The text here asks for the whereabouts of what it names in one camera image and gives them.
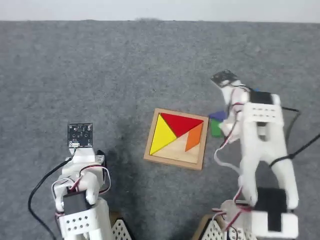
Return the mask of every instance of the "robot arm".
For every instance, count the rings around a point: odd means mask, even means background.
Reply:
[[[298,206],[299,197],[293,164],[286,158],[279,96],[246,87],[230,71],[215,74],[212,81],[220,87],[228,106],[228,118],[220,128],[229,136],[229,143],[240,139],[241,144],[238,185],[252,210],[243,213],[238,224],[257,237],[296,238],[298,218],[290,211]],[[280,189],[257,187],[260,161],[269,164]],[[236,214],[230,209],[230,206],[223,209],[232,215],[227,219]]]
[[[111,186],[109,171],[103,166],[105,156],[95,155],[92,148],[92,124],[69,126],[69,149],[75,153],[52,184],[62,237],[65,240],[113,240],[109,207],[99,197]],[[109,187],[100,191],[107,177]]]

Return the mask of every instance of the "tangram puzzle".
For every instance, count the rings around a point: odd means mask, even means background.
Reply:
[[[208,118],[156,108],[144,159],[201,170]]]

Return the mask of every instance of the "wooden frame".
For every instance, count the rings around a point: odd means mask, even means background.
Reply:
[[[197,158],[197,163],[184,162],[184,161],[180,161],[180,160],[174,160],[174,159],[170,159],[170,158],[164,158],[164,157],[150,155],[150,148],[151,148],[152,140],[153,140],[155,129],[156,129],[158,115],[160,113],[166,113],[166,114],[172,114],[172,115],[177,115],[177,116],[182,116],[182,117],[187,117],[187,118],[203,120],[203,127],[202,127],[200,142],[199,142],[199,154],[198,154],[198,158]],[[193,170],[202,170],[203,161],[204,161],[204,154],[205,154],[207,131],[208,131],[208,121],[209,121],[209,118],[205,117],[205,116],[199,116],[199,115],[194,115],[194,114],[189,114],[189,113],[183,113],[183,112],[172,111],[172,110],[167,110],[167,109],[162,109],[162,108],[156,108],[154,110],[151,128],[150,128],[148,140],[147,140],[146,147],[145,147],[144,159],[149,160],[151,162],[160,163],[160,164],[175,165],[178,167],[183,167],[183,168],[188,168],[188,169],[193,169]]]

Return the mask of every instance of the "white wall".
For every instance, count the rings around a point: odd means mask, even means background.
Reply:
[[[0,20],[320,23],[320,0],[0,0]]]

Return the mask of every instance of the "yellow triangle piece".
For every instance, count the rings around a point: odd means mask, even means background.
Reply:
[[[176,139],[176,135],[172,132],[165,120],[159,114],[155,125],[154,135],[150,148],[150,155],[154,154],[156,151],[159,151],[164,146],[168,145]]]

